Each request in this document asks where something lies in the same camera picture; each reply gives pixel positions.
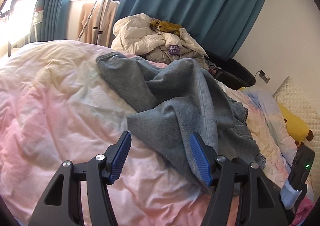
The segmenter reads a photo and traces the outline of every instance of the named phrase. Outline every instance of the wall outlet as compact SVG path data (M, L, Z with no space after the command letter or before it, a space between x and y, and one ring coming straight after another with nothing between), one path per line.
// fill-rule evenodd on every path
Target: wall outlet
M270 81L270 77L266 75L264 71L260 71L259 76L261 77L262 80L267 84Z

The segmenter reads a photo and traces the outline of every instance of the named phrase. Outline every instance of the pink towel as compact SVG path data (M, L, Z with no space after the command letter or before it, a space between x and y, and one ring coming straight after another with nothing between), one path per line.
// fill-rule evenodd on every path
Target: pink towel
M310 201L308 197L304 197L303 200L301 201L297 212L296 212L296 217L294 218L293 222L290 224L290 226L295 226L298 225L300 222L302 222L305 218L308 217L310 214L311 210L313 209L313 206L315 204Z

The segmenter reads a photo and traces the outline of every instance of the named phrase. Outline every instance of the mustard yellow cloth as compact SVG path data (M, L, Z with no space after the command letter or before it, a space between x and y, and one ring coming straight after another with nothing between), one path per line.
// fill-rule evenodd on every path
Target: mustard yellow cloth
M287 108L278 104L282 112L284 119L287 120L286 127L288 134L298 142L302 142L308 136L309 127L308 125L299 117L295 116L293 113L288 111Z
M154 20L150 24L151 29L158 29L162 32L168 32L172 33L174 35L179 36L180 35L180 26L179 24L173 24L167 21L159 21L159 20Z

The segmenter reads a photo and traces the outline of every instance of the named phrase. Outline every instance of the purple label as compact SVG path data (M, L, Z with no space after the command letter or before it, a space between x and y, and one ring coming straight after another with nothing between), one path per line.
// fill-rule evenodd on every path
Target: purple label
M169 54L171 54L171 55L180 54L180 47L177 45L170 45L169 46Z

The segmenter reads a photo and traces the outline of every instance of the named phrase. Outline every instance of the silver screw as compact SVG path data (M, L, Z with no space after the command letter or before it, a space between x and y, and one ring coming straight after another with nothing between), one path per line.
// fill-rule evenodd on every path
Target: silver screw
M218 160L219 162L224 162L224 161L226 160L226 157L225 157L225 156L218 156L218 157L217 157L217 160Z
M252 162L251 163L251 167L254 168L254 169L258 169L259 165L256 162Z
M71 165L71 162L70 162L70 161L64 161L64 162L62 163L62 166L64 166L64 167L68 167L69 165Z
M98 161L101 161L101 160L104 159L104 155L102 155L102 154L97 155L97 156L96 156L96 159L97 159Z

